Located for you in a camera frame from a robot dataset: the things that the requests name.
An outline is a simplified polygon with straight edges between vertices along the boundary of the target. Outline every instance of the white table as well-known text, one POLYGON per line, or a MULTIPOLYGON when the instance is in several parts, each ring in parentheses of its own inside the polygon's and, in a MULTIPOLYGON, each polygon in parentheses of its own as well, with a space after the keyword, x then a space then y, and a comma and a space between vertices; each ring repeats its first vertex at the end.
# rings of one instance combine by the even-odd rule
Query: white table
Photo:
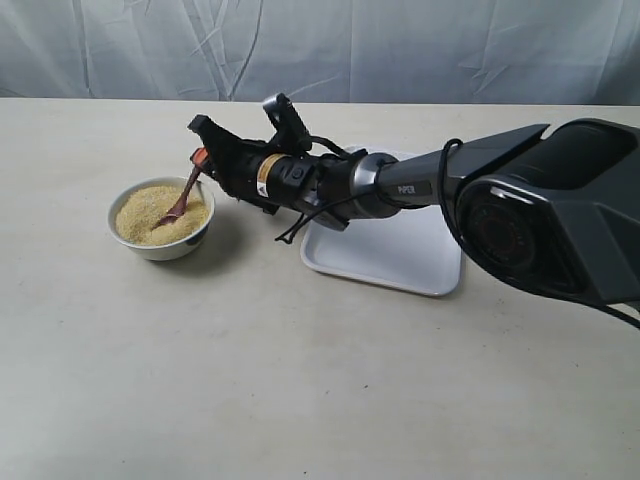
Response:
MULTIPOLYGON (((640 108, 298 105, 313 133, 427 152, 640 108)), ((187 175, 197 113, 259 105, 0 100, 0 478, 598 478, 640 471, 640 335, 467 264, 435 300, 326 277, 226 198, 197 253, 106 227, 131 183, 187 175)))

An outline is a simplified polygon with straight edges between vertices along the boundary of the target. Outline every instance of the white tray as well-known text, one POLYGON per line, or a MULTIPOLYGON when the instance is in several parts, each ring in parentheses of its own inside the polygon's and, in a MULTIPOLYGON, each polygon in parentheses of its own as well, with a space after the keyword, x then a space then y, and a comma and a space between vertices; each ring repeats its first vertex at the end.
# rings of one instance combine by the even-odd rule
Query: white tray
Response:
MULTIPOLYGON (((414 156, 365 148, 401 161, 414 156)), ((384 220, 355 220, 344 232, 312 222, 300 253, 317 272, 427 296, 451 293, 460 281, 462 252, 438 206, 404 210, 384 220)))

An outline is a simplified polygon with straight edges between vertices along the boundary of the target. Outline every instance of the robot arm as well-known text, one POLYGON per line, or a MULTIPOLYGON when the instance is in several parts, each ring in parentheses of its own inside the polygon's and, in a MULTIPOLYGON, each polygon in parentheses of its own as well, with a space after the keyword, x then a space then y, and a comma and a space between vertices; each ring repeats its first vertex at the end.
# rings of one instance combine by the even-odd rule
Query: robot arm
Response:
POLYGON ((198 115, 189 125, 207 156, 198 166, 232 197, 275 214, 344 230, 403 209, 439 205, 451 234, 481 268, 519 290, 603 310, 640 302, 640 130, 595 119, 531 125, 402 162, 346 152, 311 136, 289 99, 264 109, 276 134, 241 139, 198 115), (312 155, 313 144, 328 153, 312 155))

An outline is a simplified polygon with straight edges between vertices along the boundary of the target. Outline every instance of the bowl rim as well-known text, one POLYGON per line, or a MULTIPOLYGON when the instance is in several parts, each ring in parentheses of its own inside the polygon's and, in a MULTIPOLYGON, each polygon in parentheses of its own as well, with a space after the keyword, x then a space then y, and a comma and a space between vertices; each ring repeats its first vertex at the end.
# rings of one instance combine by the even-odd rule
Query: bowl rim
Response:
POLYGON ((171 248, 176 245, 184 244, 190 239, 192 239, 193 237, 195 237, 196 235, 199 235, 200 233, 202 233, 202 231, 205 228, 209 227, 209 224, 211 223, 211 219, 213 218, 213 214, 215 211, 215 205, 216 205, 215 196, 213 195, 213 192, 211 191, 211 189, 204 184, 204 182, 197 180, 194 187, 197 187, 198 189, 200 189, 200 191, 203 192, 203 195, 208 195, 211 203, 211 206, 209 208, 209 215, 207 216, 207 219, 202 223, 202 225, 198 229, 194 230, 192 233, 190 233, 186 237, 181 238, 180 240, 176 240, 175 242, 172 242, 172 243, 167 243, 166 245, 138 245, 135 243, 128 242, 118 234, 117 230, 115 229, 115 217, 118 214, 118 212, 115 211, 115 206, 120 202, 120 200, 123 197, 131 195, 134 192, 140 190, 141 188, 155 186, 155 185, 162 185, 162 182, 174 181, 174 180, 180 180, 186 183, 188 181, 188 178, 182 177, 180 175, 165 175, 163 177, 153 177, 153 178, 142 180, 140 182, 137 182, 131 185, 130 187, 124 189, 122 192, 120 192, 119 195, 116 196, 113 202, 111 202, 111 205, 109 206, 109 210, 107 213, 107 226, 109 227, 109 231, 111 232, 111 235, 116 239, 116 241, 118 241, 119 243, 121 243, 126 247, 133 248, 136 250, 147 250, 147 251, 156 250, 157 251, 157 250, 171 248))

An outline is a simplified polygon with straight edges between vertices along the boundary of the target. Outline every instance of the white backdrop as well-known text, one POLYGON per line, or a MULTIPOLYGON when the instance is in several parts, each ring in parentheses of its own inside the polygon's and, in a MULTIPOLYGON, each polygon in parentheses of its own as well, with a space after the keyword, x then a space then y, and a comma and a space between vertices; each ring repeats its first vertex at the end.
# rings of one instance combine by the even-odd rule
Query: white backdrop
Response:
POLYGON ((0 95, 639 104, 640 0, 0 0, 0 95))

